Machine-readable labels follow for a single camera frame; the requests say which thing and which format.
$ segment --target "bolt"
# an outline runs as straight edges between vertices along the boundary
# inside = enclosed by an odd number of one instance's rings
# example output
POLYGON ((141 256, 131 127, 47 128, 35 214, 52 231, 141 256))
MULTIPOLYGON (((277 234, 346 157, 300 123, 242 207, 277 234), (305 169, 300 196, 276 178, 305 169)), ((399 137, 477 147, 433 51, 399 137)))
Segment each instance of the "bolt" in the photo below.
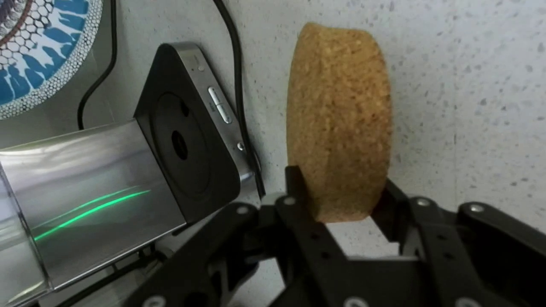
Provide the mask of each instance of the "bolt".
POLYGON ((469 299, 469 297, 458 297, 455 300, 455 307, 480 307, 475 300, 469 299))
POLYGON ((359 297, 349 297, 344 300, 342 307, 368 307, 368 304, 359 297))
POLYGON ((286 207, 295 205, 295 198, 284 198, 284 205, 286 205, 286 207))
POLYGON ((480 205, 470 205, 470 212, 474 212, 474 214, 479 214, 479 212, 482 212, 484 208, 480 207, 480 205))
POLYGON ((148 297, 141 307, 165 307, 167 300, 160 295, 148 297))
POLYGON ((245 215, 245 214, 248 214, 248 208, 238 207, 238 208, 237 208, 237 214, 238 214, 238 215, 245 215))
POLYGON ((417 207, 429 207, 429 200, 419 198, 419 200, 416 200, 416 205, 417 207))

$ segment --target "green laser line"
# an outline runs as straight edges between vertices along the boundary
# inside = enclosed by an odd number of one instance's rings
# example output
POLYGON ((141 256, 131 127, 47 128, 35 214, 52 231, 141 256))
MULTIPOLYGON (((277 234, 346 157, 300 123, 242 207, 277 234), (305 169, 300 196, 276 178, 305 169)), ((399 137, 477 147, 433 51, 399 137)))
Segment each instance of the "green laser line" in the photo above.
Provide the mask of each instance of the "green laser line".
POLYGON ((56 234, 56 232, 59 232, 61 229, 69 227, 69 225, 73 225, 73 224, 76 224, 76 222, 80 222, 80 220, 83 220, 83 219, 97 214, 97 212, 102 212, 102 210, 110 208, 110 207, 115 207, 115 205, 119 205, 119 203, 124 203, 124 202, 127 202, 127 200, 138 198, 138 196, 146 195, 146 193, 149 193, 149 191, 138 191, 138 193, 131 193, 131 195, 126 195, 126 196, 110 200, 110 202, 107 202, 107 203, 102 203, 100 207, 95 207, 95 208, 91 208, 91 210, 86 210, 86 212, 83 212, 83 214, 69 219, 69 220, 59 224, 57 227, 52 227, 51 231, 35 236, 33 241, 35 241, 35 242, 37 242, 37 241, 42 241, 44 237, 49 237, 51 234, 56 234))
POLYGON ((131 188, 124 188, 124 190, 119 190, 119 191, 114 191, 114 193, 109 193, 109 195, 102 195, 102 196, 93 198, 93 200, 90 200, 90 202, 85 202, 85 203, 74 207, 73 210, 64 212, 62 215, 57 215, 57 217, 51 219, 51 220, 47 220, 47 222, 39 224, 35 229, 39 229, 39 227, 42 227, 42 225, 45 225, 45 224, 51 224, 51 222, 54 222, 54 220, 59 220, 59 219, 62 219, 62 217, 66 217, 66 215, 69 215, 69 214, 73 214, 73 212, 78 212, 78 210, 81 210, 81 208, 85 208, 85 207, 90 207, 90 205, 93 205, 93 203, 98 203, 98 202, 102 202, 102 200, 112 198, 112 196, 115 196, 115 195, 120 195, 120 193, 124 193, 124 191, 127 191, 127 190, 131 190, 131 188))

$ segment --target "reflective metal surface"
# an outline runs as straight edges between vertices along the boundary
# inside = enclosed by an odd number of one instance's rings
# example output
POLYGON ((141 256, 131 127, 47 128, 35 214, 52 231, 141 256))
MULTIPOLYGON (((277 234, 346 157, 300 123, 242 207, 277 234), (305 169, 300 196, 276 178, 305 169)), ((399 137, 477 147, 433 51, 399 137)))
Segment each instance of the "reflective metal surface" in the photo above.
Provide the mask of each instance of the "reflective metal surface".
POLYGON ((189 79, 192 80, 194 89, 197 91, 201 101, 207 103, 206 111, 214 123, 225 149, 228 150, 230 157, 233 159, 238 169, 240 183, 252 176, 248 164, 245 162, 243 156, 247 154, 245 149, 240 149, 242 144, 238 121, 221 92, 219 84, 216 82, 204 55, 201 50, 192 43, 180 43, 172 45, 177 55, 180 57, 189 79))
POLYGON ((184 225, 134 121, 0 152, 52 289, 184 225))
POLYGON ((45 290, 44 275, 3 181, 0 181, 0 283, 0 306, 15 306, 45 290))

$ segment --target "mandala pattern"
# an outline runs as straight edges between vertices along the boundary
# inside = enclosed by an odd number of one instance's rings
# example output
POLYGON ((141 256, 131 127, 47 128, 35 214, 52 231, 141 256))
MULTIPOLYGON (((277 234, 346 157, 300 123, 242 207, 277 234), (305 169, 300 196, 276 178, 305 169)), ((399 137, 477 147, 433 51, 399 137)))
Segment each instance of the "mandala pattern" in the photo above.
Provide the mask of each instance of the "mandala pattern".
POLYGON ((81 65, 100 0, 0 0, 0 120, 44 103, 81 65))

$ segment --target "wire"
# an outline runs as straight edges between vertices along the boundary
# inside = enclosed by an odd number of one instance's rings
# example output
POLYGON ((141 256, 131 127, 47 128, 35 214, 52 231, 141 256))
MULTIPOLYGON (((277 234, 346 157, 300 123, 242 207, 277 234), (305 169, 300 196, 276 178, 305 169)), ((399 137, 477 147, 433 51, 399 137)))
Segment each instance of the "wire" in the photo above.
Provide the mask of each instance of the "wire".
POLYGON ((213 0, 223 22, 228 31, 230 41, 231 41, 231 50, 233 50, 233 84, 235 84, 235 111, 237 111, 237 120, 240 125, 240 137, 242 144, 248 152, 248 164, 254 171, 254 179, 255 179, 255 190, 257 196, 262 198, 266 195, 264 185, 262 185, 262 176, 260 176, 260 167, 257 162, 257 154, 254 150, 254 145, 248 137, 248 130, 245 125, 245 115, 243 115, 243 99, 242 99, 242 50, 240 50, 240 40, 238 40, 238 31, 235 28, 235 22, 231 21, 228 11, 223 5, 223 0, 213 0))
POLYGON ((86 106, 86 101, 90 99, 90 96, 102 86, 102 82, 109 77, 109 74, 114 70, 115 62, 117 62, 117 0, 109 0, 110 4, 110 60, 105 67, 105 70, 102 72, 102 75, 98 75, 98 79, 86 89, 86 92, 81 96, 81 101, 78 104, 78 130, 83 130, 83 111, 86 106))

